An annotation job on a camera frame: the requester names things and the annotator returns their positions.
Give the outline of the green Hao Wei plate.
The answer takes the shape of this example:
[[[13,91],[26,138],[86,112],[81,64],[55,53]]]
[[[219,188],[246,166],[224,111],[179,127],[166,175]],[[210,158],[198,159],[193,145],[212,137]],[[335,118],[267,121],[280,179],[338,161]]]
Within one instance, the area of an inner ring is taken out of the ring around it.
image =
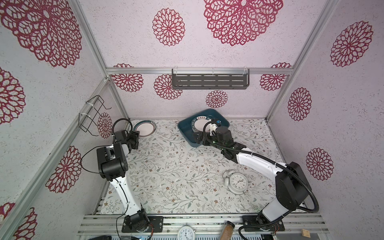
[[[208,116],[197,116],[191,121],[191,127],[194,133],[202,132],[206,123],[212,119]]]

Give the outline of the plain green-rim plate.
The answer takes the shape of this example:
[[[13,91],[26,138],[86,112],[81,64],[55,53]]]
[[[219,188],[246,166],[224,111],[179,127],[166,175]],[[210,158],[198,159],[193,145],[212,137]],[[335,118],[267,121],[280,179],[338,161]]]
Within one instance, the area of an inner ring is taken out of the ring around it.
[[[156,123],[150,120],[140,121],[133,128],[134,131],[139,132],[139,137],[141,138],[152,135],[156,129]]]

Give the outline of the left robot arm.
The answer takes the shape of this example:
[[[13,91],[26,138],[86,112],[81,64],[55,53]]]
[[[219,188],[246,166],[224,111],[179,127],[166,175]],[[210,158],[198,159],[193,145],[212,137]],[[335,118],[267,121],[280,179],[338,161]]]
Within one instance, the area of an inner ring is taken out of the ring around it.
[[[139,132],[119,131],[115,142],[97,148],[99,174],[115,188],[125,215],[125,225],[130,231],[144,232],[150,225],[149,217],[136,197],[128,178],[129,165],[126,155],[139,147]]]

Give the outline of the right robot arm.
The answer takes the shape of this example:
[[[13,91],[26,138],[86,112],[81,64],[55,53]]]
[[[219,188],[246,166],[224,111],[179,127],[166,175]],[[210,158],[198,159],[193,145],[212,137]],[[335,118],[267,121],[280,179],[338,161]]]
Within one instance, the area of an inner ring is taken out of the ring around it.
[[[235,142],[228,127],[213,123],[206,125],[210,127],[209,133],[206,130],[193,133],[197,143],[217,148],[226,159],[275,181],[276,197],[258,213],[259,225],[265,227],[274,224],[297,209],[308,213],[320,210],[319,202],[299,164],[277,163]]]

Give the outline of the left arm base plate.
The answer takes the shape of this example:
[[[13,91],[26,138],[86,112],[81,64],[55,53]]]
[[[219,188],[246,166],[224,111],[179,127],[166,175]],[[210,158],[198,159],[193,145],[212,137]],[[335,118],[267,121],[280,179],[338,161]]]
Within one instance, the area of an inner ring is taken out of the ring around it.
[[[161,233],[164,226],[163,216],[154,217],[125,217],[123,226],[121,228],[122,233]]]

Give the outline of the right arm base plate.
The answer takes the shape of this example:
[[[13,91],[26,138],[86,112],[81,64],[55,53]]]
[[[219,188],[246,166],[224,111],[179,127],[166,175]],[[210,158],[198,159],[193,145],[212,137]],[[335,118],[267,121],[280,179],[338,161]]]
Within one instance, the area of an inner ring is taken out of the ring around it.
[[[281,219],[271,222],[264,217],[257,215],[242,216],[243,225],[246,232],[279,232],[285,231],[285,226]]]

